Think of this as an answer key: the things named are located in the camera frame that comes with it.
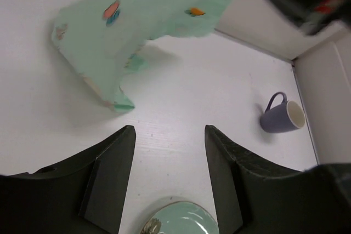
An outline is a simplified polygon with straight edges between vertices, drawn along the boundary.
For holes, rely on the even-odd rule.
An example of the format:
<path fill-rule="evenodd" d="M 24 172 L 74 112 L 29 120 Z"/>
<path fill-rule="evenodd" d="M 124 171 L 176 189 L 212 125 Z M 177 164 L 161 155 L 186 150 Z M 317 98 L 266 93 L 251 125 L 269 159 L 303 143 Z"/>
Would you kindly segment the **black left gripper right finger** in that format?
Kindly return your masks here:
<path fill-rule="evenodd" d="M 350 233 L 350 164 L 299 172 L 205 127 L 220 233 Z"/>

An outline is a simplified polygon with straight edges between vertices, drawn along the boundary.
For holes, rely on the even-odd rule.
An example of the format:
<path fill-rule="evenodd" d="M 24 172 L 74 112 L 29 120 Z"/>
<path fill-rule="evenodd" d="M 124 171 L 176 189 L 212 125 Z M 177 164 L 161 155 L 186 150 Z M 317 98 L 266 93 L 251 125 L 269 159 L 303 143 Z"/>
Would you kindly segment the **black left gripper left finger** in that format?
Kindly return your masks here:
<path fill-rule="evenodd" d="M 135 141 L 127 125 L 35 173 L 1 176 L 1 233 L 118 233 Z"/>

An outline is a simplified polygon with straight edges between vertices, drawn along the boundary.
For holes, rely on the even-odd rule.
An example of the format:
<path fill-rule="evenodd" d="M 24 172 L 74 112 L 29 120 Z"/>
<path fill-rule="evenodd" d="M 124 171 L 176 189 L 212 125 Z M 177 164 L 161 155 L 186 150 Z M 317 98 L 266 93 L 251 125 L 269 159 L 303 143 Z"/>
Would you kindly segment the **green cartoon print cloth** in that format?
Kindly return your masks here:
<path fill-rule="evenodd" d="M 61 9 L 51 39 L 58 51 L 109 107 L 134 104 L 120 87 L 143 67 L 141 48 L 163 36 L 211 33 L 232 0 L 81 0 Z"/>

